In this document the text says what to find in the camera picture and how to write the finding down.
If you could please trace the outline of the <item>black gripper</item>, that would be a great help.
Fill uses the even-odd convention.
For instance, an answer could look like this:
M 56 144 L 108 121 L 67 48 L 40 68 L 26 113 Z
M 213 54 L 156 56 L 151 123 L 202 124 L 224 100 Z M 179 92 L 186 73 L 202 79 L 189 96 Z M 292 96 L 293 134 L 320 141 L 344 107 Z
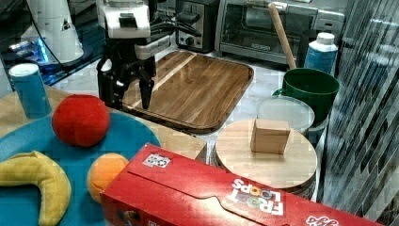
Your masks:
M 154 59 L 141 60 L 136 56 L 132 39 L 105 39 L 104 54 L 97 64 L 100 99 L 109 107 L 122 109 L 126 85 L 139 79 L 142 107 L 148 109 L 155 75 Z

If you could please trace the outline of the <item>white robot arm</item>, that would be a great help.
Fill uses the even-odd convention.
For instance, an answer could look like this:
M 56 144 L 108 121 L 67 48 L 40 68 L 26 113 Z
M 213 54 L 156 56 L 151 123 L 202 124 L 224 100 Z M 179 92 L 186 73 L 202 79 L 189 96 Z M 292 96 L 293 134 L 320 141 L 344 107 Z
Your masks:
M 99 96 L 106 105 L 122 106 L 124 93 L 137 81 L 144 109 L 150 106 L 155 55 L 170 45 L 170 33 L 156 18 L 158 0 L 96 0 L 105 31 L 104 55 L 97 64 Z

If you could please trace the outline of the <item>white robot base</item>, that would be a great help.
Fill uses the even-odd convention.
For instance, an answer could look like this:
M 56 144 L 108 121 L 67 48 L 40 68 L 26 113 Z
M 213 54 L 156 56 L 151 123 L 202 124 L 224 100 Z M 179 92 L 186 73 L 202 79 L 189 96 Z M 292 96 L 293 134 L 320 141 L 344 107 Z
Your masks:
M 91 57 L 92 49 L 78 38 L 67 0 L 25 1 L 32 25 L 22 34 L 22 40 L 32 41 L 36 52 L 29 60 L 41 67 L 70 67 Z

